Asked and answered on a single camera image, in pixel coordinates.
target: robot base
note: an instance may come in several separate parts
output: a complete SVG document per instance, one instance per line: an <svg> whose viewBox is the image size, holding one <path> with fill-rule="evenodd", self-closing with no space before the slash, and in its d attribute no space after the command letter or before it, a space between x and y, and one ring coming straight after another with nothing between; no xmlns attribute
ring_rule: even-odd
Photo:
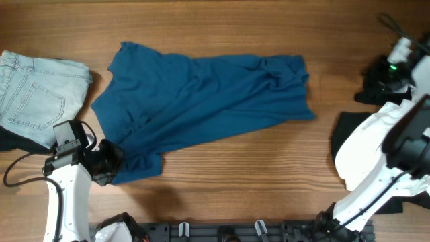
<svg viewBox="0 0 430 242"><path fill-rule="evenodd" d="M316 238L310 238L310 229L312 228L311 220L287 220L283 223L267 224L267 240L270 242L340 242L336 239L330 239L324 233L317 233ZM242 242L260 242L261 238L257 235L254 224L215 224L215 225L193 225L189 226L189 237L179 236L179 225L170 225L168 223L139 223L139 225L149 234L150 242L218 242L218 228L221 226L232 226L236 235ZM91 241L95 241L95 226L89 228ZM357 238L354 242L360 242L364 238L365 242L375 242L374 226L372 221L368 221L364 230L361 232L362 237Z"/></svg>

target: denim shorts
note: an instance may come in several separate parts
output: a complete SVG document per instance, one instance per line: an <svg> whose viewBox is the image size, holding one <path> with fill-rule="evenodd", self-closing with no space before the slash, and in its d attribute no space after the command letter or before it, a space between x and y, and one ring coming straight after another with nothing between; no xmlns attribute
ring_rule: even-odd
<svg viewBox="0 0 430 242"><path fill-rule="evenodd" d="M47 148L52 127L81 109L89 68L75 61L29 58L4 51L0 57L0 126Z"/></svg>

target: jeans back pocket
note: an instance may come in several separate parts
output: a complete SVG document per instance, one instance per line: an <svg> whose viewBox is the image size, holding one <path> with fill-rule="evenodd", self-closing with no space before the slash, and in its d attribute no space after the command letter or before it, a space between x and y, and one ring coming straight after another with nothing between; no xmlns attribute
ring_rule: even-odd
<svg viewBox="0 0 430 242"><path fill-rule="evenodd" d="M63 96L33 82L9 121L44 130L62 117L65 104L66 99Z"/></svg>

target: wooden table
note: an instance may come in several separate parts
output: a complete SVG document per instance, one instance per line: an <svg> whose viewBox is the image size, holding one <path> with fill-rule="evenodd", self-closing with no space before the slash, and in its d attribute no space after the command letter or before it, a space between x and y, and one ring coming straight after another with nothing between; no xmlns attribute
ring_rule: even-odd
<svg viewBox="0 0 430 242"><path fill-rule="evenodd" d="M99 187L89 220L128 212L137 221L199 223L312 219L347 194L329 153L339 112L375 112L353 101L360 71L387 54L398 36L375 14L394 15L413 36L430 29L429 1L213 1L0 5L0 50L86 63L94 84L79 116L103 132L89 104L108 86L107 67L129 40L163 53L301 54L310 73L308 102L318 118L167 153L153 179ZM0 174L24 152L0 153ZM41 175L45 157L22 161L11 182ZM44 182L0 185L0 241L41 241ZM374 217L378 241L428 241L430 211L405 204L403 214Z"/></svg>

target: blue t-shirt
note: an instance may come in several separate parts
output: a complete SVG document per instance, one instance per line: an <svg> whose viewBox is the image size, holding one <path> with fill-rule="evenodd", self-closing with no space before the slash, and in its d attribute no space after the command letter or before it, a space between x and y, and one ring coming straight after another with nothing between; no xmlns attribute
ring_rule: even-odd
<svg viewBox="0 0 430 242"><path fill-rule="evenodd" d="M125 152L113 184L160 175L167 151L315 118L301 56L189 58L121 45L112 81L91 105Z"/></svg>

